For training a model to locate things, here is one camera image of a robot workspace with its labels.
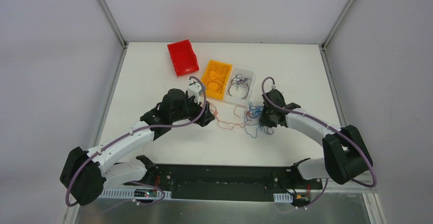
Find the yellow plastic bin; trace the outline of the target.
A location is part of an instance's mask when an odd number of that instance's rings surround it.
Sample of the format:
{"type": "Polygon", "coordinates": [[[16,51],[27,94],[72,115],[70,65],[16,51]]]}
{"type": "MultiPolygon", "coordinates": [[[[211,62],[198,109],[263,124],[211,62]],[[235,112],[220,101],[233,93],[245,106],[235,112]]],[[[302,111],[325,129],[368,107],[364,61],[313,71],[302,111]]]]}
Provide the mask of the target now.
{"type": "Polygon", "coordinates": [[[223,100],[233,65],[209,60],[201,78],[207,97],[223,100]]]}

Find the white plastic bin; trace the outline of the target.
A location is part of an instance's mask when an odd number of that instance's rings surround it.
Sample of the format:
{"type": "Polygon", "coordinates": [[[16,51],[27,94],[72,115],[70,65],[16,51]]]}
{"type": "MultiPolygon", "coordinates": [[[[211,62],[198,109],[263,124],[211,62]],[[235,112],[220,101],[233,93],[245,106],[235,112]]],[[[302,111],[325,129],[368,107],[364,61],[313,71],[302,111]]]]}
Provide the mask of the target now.
{"type": "Polygon", "coordinates": [[[255,78],[256,75],[253,70],[234,65],[223,101],[235,105],[246,105],[250,101],[255,78]]]}

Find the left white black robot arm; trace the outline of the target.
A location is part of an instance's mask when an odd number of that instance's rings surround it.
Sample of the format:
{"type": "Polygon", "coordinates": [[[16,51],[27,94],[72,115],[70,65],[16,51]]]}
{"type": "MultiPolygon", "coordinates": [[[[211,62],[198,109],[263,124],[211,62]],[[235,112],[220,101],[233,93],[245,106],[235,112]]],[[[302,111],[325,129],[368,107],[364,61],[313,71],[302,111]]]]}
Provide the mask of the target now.
{"type": "Polygon", "coordinates": [[[187,91],[170,89],[162,101],[117,138],[86,150],[77,146],[69,152],[60,175],[66,188],[66,205],[88,205],[114,185],[133,181],[151,185],[156,172],[145,156],[126,163],[119,160],[173,128],[193,123],[205,127],[214,119],[206,90],[200,84],[194,83],[187,91]]]}

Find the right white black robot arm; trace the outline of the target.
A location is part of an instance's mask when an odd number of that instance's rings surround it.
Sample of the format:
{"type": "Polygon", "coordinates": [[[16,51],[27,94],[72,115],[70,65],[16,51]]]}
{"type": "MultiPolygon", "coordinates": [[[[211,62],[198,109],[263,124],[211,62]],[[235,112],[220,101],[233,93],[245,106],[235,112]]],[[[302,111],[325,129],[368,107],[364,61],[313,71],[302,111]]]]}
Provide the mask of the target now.
{"type": "Polygon", "coordinates": [[[322,158],[304,159],[292,166],[290,182],[294,187],[303,188],[313,179],[332,179],[340,185],[353,181],[369,188],[376,186],[376,176],[372,176],[371,184],[356,179],[362,173],[372,171],[373,166],[357,127],[330,125],[308,114],[296,103],[286,104],[282,93],[275,88],[263,93],[262,97],[261,125],[296,130],[323,148],[322,158]]]}

